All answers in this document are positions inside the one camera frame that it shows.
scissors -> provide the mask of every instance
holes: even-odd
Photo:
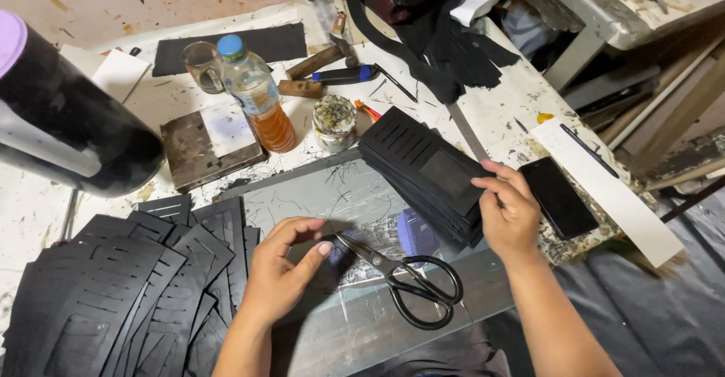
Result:
[[[453,319],[453,305],[458,304],[463,298],[463,285],[458,277],[458,273],[448,263],[443,260],[439,260],[435,257],[428,255],[416,255],[414,257],[404,257],[401,261],[390,260],[388,257],[371,249],[369,246],[357,242],[354,239],[349,238],[347,235],[334,233],[334,235],[351,251],[355,252],[358,257],[366,261],[370,266],[380,271],[385,275],[385,281],[390,285],[390,294],[393,296],[395,307],[398,308],[400,315],[411,325],[423,329],[424,331],[435,331],[444,326],[448,325]],[[437,286],[433,285],[429,280],[425,279],[418,271],[413,269],[410,264],[428,262],[436,265],[445,271],[453,282],[455,287],[455,294],[450,296],[445,292],[441,291]],[[397,280],[393,273],[397,269],[403,269],[407,271],[419,286],[410,285],[409,283]],[[405,291],[409,294],[418,295],[419,297],[437,303],[442,306],[446,314],[437,322],[426,322],[418,319],[405,307],[403,299],[400,297],[400,291]]]

hand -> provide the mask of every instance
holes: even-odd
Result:
[[[304,288],[332,251],[331,242],[320,242],[295,267],[287,252],[295,243],[319,239],[325,221],[312,217],[285,218],[257,248],[251,262],[240,312],[260,326],[271,328],[302,298]]]
[[[485,191],[478,201],[484,221],[484,236],[496,254],[509,268],[540,260],[537,248],[541,209],[521,173],[484,160],[481,166],[498,178],[474,178],[471,183]],[[499,206],[496,196],[503,203]]]

smartphone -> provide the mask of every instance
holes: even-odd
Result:
[[[597,219],[554,159],[539,159],[522,166],[519,172],[526,178],[541,212],[560,239],[570,240],[599,227]]]

metal hammer head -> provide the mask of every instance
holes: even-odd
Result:
[[[347,68],[351,69],[358,66],[358,57],[355,56],[355,51],[352,49],[352,46],[350,46],[350,43],[348,43],[347,40],[336,38],[332,35],[332,33],[330,33],[330,40],[332,40],[332,43],[335,43],[335,46],[337,46],[342,55],[345,56],[345,65]]]

fingernail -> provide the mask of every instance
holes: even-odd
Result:
[[[323,257],[327,257],[328,255],[330,255],[330,252],[332,252],[332,243],[331,242],[321,243],[320,246],[318,247],[318,252],[320,252],[320,254]]]

